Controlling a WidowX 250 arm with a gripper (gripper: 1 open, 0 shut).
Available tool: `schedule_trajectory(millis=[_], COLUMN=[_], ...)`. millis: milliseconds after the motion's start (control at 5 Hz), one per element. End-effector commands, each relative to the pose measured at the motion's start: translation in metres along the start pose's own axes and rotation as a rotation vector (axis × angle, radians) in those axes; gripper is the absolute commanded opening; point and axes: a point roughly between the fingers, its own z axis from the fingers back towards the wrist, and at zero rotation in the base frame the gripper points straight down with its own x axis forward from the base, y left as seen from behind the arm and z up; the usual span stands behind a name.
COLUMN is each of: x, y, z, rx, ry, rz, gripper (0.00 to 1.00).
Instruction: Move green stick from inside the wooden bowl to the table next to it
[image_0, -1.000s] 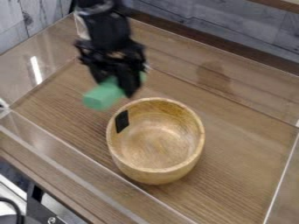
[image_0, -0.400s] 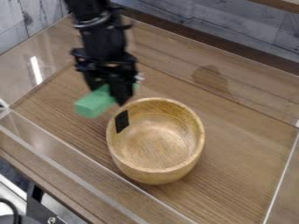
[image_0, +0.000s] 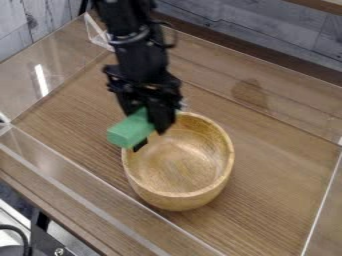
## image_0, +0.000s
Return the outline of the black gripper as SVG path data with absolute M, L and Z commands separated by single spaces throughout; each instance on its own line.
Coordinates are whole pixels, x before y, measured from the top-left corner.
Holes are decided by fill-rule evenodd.
M 108 90 L 116 94 L 127 116 L 147 107 L 148 121 L 162 135 L 175 123 L 180 107 L 180 80 L 168 71 L 167 44 L 162 31 L 148 31 L 128 36 L 108 35 L 117 58 L 115 65 L 105 65 Z M 135 152 L 148 143 L 144 138 L 133 145 Z

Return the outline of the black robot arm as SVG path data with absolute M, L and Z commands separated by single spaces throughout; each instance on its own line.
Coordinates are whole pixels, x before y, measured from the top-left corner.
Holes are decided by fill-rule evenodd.
M 116 63 L 103 67 L 108 90 L 125 119 L 108 129 L 109 142 L 137 151 L 151 133 L 164 134 L 182 109 L 182 81 L 168 71 L 166 25 L 151 17 L 154 0 L 93 0 Z

